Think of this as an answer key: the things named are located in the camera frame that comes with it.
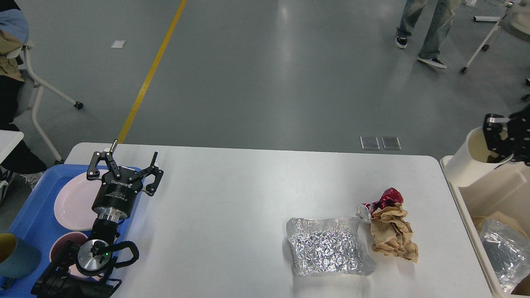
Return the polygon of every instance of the plastic bag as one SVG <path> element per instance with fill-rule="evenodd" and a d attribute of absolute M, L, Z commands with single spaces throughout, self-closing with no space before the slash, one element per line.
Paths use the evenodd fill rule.
<path fill-rule="evenodd" d="M 494 220 L 484 223 L 480 240 L 506 293 L 530 274 L 530 239 Z"/>
<path fill-rule="evenodd" d="M 306 220 L 291 218 L 287 238 L 291 243 L 295 272 L 300 276 L 325 273 L 370 275 L 375 262 L 358 239 L 360 219 Z"/>

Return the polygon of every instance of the white trash bin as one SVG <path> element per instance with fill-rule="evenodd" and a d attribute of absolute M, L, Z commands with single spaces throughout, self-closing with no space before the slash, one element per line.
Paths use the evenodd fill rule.
<path fill-rule="evenodd" d="M 452 156 L 442 158 L 440 161 L 442 169 L 451 158 Z M 502 290 L 473 225 L 471 215 L 490 216 L 500 211 L 516 219 L 523 230 L 530 235 L 529 181 L 530 167 L 519 162 L 506 163 L 467 187 L 457 187 L 448 182 L 486 280 L 495 297 L 530 297 L 530 279 L 526 278 L 517 288 L 524 296 L 507 294 Z"/>

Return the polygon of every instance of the mug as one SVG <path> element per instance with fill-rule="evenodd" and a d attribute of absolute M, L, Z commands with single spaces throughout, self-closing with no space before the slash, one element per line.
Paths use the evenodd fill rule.
<path fill-rule="evenodd" d="M 40 251 L 12 233 L 0 234 L 0 275 L 8 281 L 28 276 L 40 262 Z"/>
<path fill-rule="evenodd" d="M 464 144 L 447 162 L 444 168 L 445 178 L 453 185 L 466 187 L 514 156 L 512 154 L 500 162 L 489 163 L 488 156 L 491 153 L 488 150 L 482 127 L 475 128 L 469 132 Z"/>
<path fill-rule="evenodd" d="M 74 245 L 81 246 L 86 242 L 87 239 L 88 239 L 88 236 L 82 232 L 69 232 L 69 233 L 62 235 L 51 246 L 50 254 L 48 256 L 50 262 L 59 254 L 59 252 L 61 251 L 61 248 L 64 247 L 64 245 L 66 244 L 68 240 L 71 240 Z M 75 264 L 71 265 L 69 269 L 70 269 L 70 274 L 72 275 L 83 277 L 83 278 L 88 278 L 88 276 L 81 274 L 81 272 L 77 270 L 77 267 L 75 266 Z"/>

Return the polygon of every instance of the white container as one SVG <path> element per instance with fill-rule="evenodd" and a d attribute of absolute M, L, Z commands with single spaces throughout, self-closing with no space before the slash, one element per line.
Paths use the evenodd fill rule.
<path fill-rule="evenodd" d="M 442 170 L 452 156 L 446 156 L 440 161 Z M 486 277 L 491 293 L 495 297 L 530 297 L 529 279 L 525 279 L 517 290 L 523 295 L 507 294 L 500 287 L 495 272 L 479 235 L 471 220 L 473 216 L 490 216 L 496 211 L 516 219 L 523 230 L 530 234 L 530 167 L 524 163 L 506 163 L 489 172 L 475 183 L 467 187 L 458 187 L 448 182 L 449 188 L 455 198 L 455 203 L 464 222 L 467 233 L 479 259 L 482 271 Z"/>
<path fill-rule="evenodd" d="M 513 156 L 512 154 L 498 163 L 488 163 L 488 156 L 491 154 L 482 127 L 475 128 L 468 133 L 465 142 L 448 161 L 444 170 L 445 178 L 456 186 L 467 187 Z"/>

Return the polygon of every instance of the person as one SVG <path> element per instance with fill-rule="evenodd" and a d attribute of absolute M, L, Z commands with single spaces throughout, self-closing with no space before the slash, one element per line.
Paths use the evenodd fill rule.
<path fill-rule="evenodd" d="M 423 11 L 428 0 L 407 0 L 401 22 L 397 27 L 395 43 L 398 48 L 407 47 L 408 37 Z M 462 0 L 438 0 L 432 21 L 423 41 L 423 46 L 418 53 L 418 60 L 429 65 L 446 69 L 447 66 L 440 61 L 440 46 L 449 34 L 455 10 L 460 6 Z"/>
<path fill-rule="evenodd" d="M 28 23 L 22 11 L 13 0 L 0 1 L 0 129 L 20 131 L 13 124 L 14 115 L 18 108 L 17 95 L 24 79 L 19 71 L 16 58 L 7 55 L 20 49 L 28 41 Z M 10 181 L 13 173 L 26 178 L 33 187 L 47 167 L 35 154 L 31 152 L 24 141 L 0 164 L 3 169 L 0 181 Z M 4 185 L 2 197 L 9 185 Z"/>

